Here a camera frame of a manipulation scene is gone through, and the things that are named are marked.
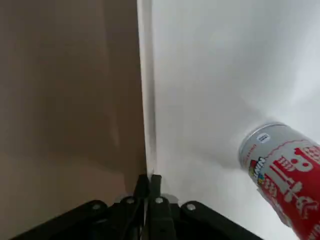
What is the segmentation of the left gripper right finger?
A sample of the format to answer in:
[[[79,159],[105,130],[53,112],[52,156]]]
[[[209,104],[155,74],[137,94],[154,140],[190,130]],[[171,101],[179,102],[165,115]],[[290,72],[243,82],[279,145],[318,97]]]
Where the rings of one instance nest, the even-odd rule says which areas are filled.
[[[183,205],[161,195],[162,176],[149,182],[150,240],[259,240],[260,237],[198,201]]]

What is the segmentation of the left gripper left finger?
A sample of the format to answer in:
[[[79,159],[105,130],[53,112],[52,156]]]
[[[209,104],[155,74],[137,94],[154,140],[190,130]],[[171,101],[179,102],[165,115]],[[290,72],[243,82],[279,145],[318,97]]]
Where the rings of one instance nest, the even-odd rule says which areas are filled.
[[[16,240],[137,240],[149,179],[139,175],[132,195],[108,206],[91,200],[17,236]]]

